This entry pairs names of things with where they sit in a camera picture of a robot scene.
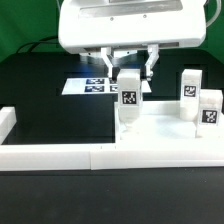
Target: white block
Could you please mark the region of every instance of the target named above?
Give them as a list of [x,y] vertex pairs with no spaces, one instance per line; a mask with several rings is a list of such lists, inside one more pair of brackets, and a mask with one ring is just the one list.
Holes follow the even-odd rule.
[[185,69],[182,73],[180,98],[180,118],[182,120],[194,121],[197,118],[201,78],[201,70]]
[[0,171],[91,169],[90,151],[99,145],[2,145]]
[[131,124],[141,114],[140,69],[121,69],[118,78],[118,113],[121,122]]
[[197,137],[223,136],[223,95],[221,90],[201,90],[197,121]]
[[3,143],[16,123],[14,107],[3,107],[0,111],[0,144]]

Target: white cube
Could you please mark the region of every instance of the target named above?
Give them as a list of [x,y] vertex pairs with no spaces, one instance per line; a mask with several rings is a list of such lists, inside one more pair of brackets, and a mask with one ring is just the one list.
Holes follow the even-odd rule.
[[219,137],[223,95],[221,90],[201,90],[197,137]]
[[140,69],[121,69],[117,84],[119,119],[132,123],[140,116],[142,108]]
[[198,114],[202,70],[185,69],[181,79],[180,118],[194,121]]

